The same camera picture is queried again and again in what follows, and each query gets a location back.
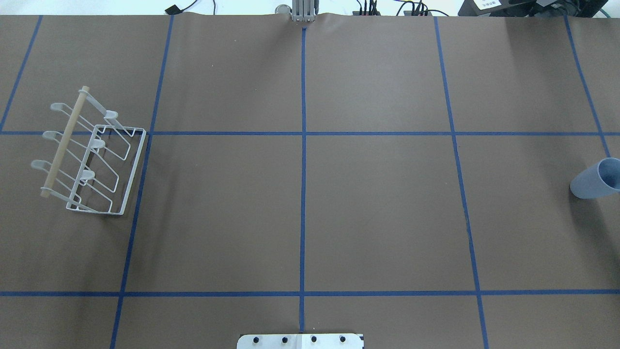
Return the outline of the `light blue plastic cup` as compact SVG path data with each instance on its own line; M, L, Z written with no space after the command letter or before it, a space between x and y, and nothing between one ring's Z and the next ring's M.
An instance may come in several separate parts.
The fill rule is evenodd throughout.
M580 199L595 199L620 191L620 160L601 159L578 174L570 183L571 193Z

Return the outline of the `black power strip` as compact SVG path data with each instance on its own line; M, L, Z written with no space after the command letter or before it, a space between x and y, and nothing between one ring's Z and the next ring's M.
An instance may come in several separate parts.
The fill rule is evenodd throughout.
M399 7L398 9L394 9L394 11L386 12L382 10L372 11L370 8L366 10L363 7L359 7L358 9L351 12L352 16L397 16L397 17L432 17L435 10L429 9L427 6L423 5L419 9L417 8L417 3L404 3L405 7Z

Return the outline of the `black device with label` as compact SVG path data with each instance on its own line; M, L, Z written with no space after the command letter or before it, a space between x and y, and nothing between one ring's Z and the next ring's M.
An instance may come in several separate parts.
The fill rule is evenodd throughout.
M592 18L606 0L464 0L459 17Z

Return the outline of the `aluminium profile post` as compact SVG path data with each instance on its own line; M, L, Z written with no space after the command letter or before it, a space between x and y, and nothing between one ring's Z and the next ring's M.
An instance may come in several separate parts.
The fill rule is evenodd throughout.
M291 16L293 22L314 22L319 12L319 0L293 0Z

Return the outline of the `white metal base plate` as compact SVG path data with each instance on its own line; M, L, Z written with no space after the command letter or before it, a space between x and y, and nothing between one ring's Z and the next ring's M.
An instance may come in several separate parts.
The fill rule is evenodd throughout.
M363 335L356 333L291 333L243 335L237 349L363 349Z

